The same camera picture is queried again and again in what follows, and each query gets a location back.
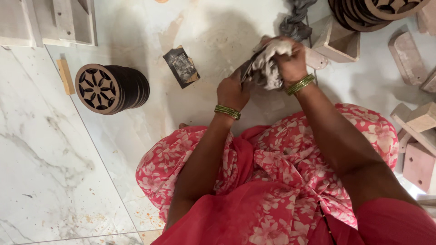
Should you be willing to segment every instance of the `foot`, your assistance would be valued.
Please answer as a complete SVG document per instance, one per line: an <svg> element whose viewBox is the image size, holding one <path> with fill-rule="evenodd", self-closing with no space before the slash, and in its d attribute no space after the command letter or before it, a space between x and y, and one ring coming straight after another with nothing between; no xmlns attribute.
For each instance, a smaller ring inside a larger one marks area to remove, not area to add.
<svg viewBox="0 0 436 245"><path fill-rule="evenodd" d="M188 126L189 126L188 124L182 122L181 124L179 124L179 129L182 129L182 128L188 127Z"/></svg>

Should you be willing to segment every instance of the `bangle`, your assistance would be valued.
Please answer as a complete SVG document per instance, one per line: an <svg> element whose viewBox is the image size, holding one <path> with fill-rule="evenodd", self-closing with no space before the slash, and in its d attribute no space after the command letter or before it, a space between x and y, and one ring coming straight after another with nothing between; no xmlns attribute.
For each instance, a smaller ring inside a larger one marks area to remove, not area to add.
<svg viewBox="0 0 436 245"><path fill-rule="evenodd" d="M237 110L234 110L232 108L223 105L217 105L215 107L215 112L221 112L230 115L234 117L236 121L238 121L241 118L241 114Z"/></svg>
<svg viewBox="0 0 436 245"><path fill-rule="evenodd" d="M315 79L315 77L313 76L313 74L309 74L307 76L305 76L304 78L302 78L298 83L290 86L287 90L286 93L291 96L293 94L295 94L298 90L306 87L309 83L311 83L313 80Z"/></svg>

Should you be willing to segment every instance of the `pink wooden piece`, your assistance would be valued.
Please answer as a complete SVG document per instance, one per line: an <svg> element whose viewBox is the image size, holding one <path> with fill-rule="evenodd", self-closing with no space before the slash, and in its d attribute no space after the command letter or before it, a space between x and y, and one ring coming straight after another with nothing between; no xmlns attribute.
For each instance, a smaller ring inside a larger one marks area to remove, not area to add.
<svg viewBox="0 0 436 245"><path fill-rule="evenodd" d="M435 160L436 158L420 143L407 144L403 177L428 193L432 184Z"/></svg>

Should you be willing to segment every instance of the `marble floor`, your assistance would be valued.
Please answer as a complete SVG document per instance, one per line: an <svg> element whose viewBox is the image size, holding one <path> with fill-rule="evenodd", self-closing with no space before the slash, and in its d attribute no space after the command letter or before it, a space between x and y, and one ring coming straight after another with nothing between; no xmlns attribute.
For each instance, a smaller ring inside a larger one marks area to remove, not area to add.
<svg viewBox="0 0 436 245"><path fill-rule="evenodd" d="M207 125L219 82L250 57L261 36L276 35L289 12L284 0L94 2L97 47L0 48L0 245L150 244L164 223L136 184L139 160L179 123ZM318 0L308 23L329 14L327 2ZM334 102L358 104L389 120L401 102L416 108L434 100L404 84L388 50L392 34L405 29L433 70L436 38L419 34L410 17L362 33L360 60L331 62L316 72L319 86ZM183 90L162 58L178 45L202 77ZM73 78L89 63L138 69L149 80L150 98L112 116L93 113L77 95L65 95L53 63L59 58L68 61ZM255 89L232 131L299 110L293 97ZM396 175L418 193L402 179L401 167Z"/></svg>

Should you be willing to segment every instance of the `cloth rag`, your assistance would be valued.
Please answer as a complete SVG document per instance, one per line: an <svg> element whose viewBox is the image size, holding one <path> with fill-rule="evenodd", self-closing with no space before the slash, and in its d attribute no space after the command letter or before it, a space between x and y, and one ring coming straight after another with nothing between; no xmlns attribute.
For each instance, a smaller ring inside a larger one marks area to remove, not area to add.
<svg viewBox="0 0 436 245"><path fill-rule="evenodd" d="M301 42L312 34L312 28L302 22L307 15L307 9L318 0L288 0L292 14L286 16L279 26L282 35L292 37Z"/></svg>
<svg viewBox="0 0 436 245"><path fill-rule="evenodd" d="M247 74L248 82L253 82L266 90L281 89L283 87L283 78L273 56L275 54L291 56L292 44L274 39L265 46L258 45L254 51L257 57L252 62L251 70Z"/></svg>

